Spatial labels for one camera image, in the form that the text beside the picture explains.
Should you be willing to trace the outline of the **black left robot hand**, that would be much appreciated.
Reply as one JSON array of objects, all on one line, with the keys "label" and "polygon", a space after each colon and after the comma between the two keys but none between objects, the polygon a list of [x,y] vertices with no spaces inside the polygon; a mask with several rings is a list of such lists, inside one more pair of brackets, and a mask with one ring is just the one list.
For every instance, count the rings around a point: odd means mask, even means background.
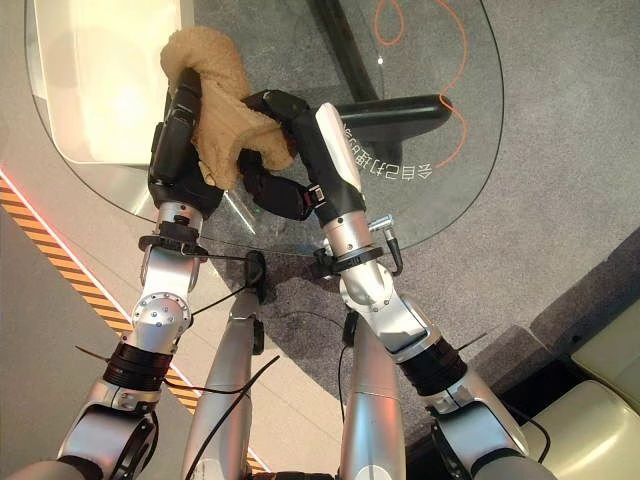
[{"label": "black left robot hand", "polygon": [[223,191],[205,182],[200,157],[192,142],[202,107],[199,73],[186,68],[165,105],[151,147],[147,184],[154,205],[187,204],[208,219],[219,207]]}]

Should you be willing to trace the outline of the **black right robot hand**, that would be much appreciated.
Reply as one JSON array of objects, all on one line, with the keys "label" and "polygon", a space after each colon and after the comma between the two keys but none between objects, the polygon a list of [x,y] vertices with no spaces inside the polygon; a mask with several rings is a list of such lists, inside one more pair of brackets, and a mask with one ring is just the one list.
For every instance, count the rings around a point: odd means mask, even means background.
[{"label": "black right robot hand", "polygon": [[352,212],[365,211],[360,176],[341,117],[328,102],[311,107],[281,90],[263,90],[243,100],[251,110],[276,121],[305,166],[309,184],[274,175],[266,157],[244,149],[238,166],[246,192],[261,209],[303,221],[315,214],[326,224]]}]

